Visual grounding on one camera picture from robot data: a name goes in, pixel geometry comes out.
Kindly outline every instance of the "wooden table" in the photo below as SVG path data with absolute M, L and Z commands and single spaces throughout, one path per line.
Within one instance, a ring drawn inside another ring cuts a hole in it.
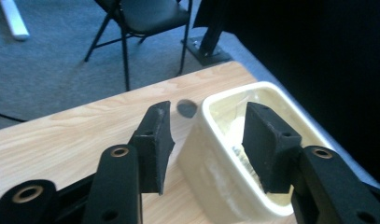
M 176 105 L 183 99 L 198 105 L 211 94 L 253 82 L 241 64 L 225 63 L 0 130 L 0 197 L 26 180 L 48 179 L 61 189 L 94 173 L 101 153 L 126 144 L 149 106 L 169 100 L 176 145 L 164 194 L 143 194 L 144 222 L 210 223 L 176 164 L 192 123 Z

